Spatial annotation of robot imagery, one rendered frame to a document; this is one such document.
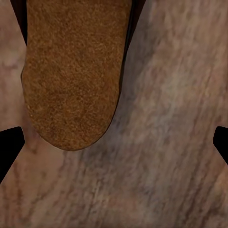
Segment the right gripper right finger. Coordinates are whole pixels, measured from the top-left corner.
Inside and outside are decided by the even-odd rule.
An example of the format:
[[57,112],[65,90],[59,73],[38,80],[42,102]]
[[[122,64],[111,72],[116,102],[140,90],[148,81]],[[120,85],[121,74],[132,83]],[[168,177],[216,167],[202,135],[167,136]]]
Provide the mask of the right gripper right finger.
[[228,165],[228,128],[218,126],[214,133],[213,143]]

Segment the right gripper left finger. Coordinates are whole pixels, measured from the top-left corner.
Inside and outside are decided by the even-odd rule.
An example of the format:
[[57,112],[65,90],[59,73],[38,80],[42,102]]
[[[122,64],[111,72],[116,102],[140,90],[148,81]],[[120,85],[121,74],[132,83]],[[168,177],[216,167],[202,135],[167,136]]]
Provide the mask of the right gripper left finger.
[[25,144],[20,126],[0,132],[0,183]]

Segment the sandal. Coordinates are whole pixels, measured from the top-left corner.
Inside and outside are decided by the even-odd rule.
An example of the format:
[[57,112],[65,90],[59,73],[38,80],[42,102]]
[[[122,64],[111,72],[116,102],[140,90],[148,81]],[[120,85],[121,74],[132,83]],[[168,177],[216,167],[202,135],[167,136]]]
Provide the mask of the sandal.
[[145,0],[10,0],[26,43],[21,82],[36,131],[78,151],[105,134]]

